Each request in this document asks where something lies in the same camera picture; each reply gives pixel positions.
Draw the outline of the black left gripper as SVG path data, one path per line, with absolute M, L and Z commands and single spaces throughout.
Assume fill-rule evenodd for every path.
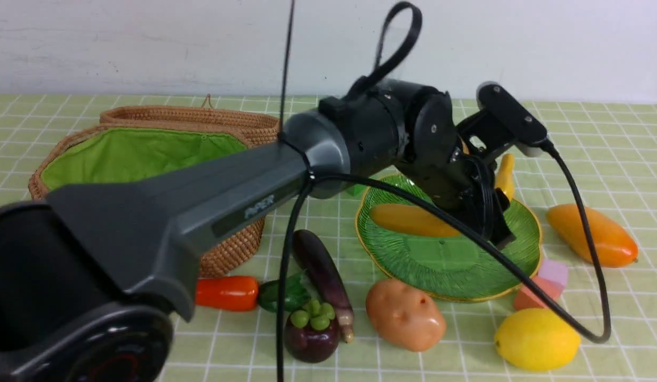
M 481 115 L 464 119 L 457 129 L 447 115 L 406 116 L 408 144 L 398 170 L 437 208 L 503 250 L 515 235 L 505 219 L 511 201 L 495 185 L 501 146 L 500 141 L 481 135 L 483 149 L 471 142 L 474 134 L 469 126 L 477 119 Z

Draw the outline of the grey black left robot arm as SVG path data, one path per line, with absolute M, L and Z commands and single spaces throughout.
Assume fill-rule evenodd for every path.
M 500 85 L 470 121 L 486 151 L 462 143 L 447 93 L 386 80 L 288 119 L 280 137 L 147 180 L 67 185 L 0 207 L 0 381 L 153 381 L 172 344 L 169 314 L 190 319 L 199 261 L 297 194 L 329 198 L 394 165 L 491 248 L 514 236 L 505 196 L 488 191 L 520 117 Z

